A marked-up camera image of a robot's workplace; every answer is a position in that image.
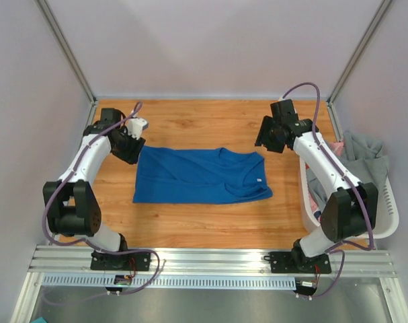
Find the blue t-shirt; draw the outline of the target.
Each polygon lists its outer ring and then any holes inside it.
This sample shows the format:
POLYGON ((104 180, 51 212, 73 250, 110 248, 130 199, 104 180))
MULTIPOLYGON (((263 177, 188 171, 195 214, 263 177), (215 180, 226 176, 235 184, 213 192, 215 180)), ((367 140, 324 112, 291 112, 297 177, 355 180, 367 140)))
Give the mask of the blue t-shirt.
POLYGON ((257 152, 145 146, 138 160, 133 203, 248 203, 269 199, 264 158, 257 152))

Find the grey shirt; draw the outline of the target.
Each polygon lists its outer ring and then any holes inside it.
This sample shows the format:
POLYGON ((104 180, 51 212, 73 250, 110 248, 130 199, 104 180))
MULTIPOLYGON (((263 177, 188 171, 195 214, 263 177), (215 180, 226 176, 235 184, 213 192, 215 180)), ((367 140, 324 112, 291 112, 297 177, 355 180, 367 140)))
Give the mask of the grey shirt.
MULTIPOLYGON (((369 135, 346 131, 343 134, 344 152, 337 158, 362 182, 373 183, 382 190, 389 172, 389 158, 383 152, 383 143, 369 135)), ((311 169, 306 168, 309 201, 317 220, 321 217, 327 195, 311 169)))

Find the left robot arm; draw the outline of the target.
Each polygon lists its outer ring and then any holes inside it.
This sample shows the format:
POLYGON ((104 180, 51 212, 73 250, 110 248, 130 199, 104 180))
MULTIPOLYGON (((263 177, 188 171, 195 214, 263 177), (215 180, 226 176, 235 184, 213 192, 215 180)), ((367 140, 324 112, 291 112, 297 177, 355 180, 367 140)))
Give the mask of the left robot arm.
POLYGON ((130 165, 137 163, 145 144, 142 134, 149 125, 137 116, 142 105, 137 102, 129 115, 104 108, 100 119, 85 129, 81 146, 67 170, 57 180, 46 182, 42 189, 45 238, 57 246, 62 242, 55 240, 55 235, 72 237, 70 245, 84 242, 106 254, 106 262, 116 270, 128 265, 130 251, 124 236, 102 223, 92 184, 109 155, 130 165))

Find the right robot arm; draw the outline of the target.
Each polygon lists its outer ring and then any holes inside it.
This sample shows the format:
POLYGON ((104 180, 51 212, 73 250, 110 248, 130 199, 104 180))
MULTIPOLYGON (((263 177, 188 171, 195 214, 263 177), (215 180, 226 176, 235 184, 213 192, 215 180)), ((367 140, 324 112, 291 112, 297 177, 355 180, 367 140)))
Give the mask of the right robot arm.
POLYGON ((376 225, 378 189, 364 183, 337 159, 311 119, 299 119, 292 100, 270 106, 271 115, 262 120, 255 144, 268 151, 293 150, 321 183, 327 202, 320 224, 307 236, 295 241, 291 263, 295 270, 308 272, 322 255, 352 237, 367 233, 370 248, 376 225))

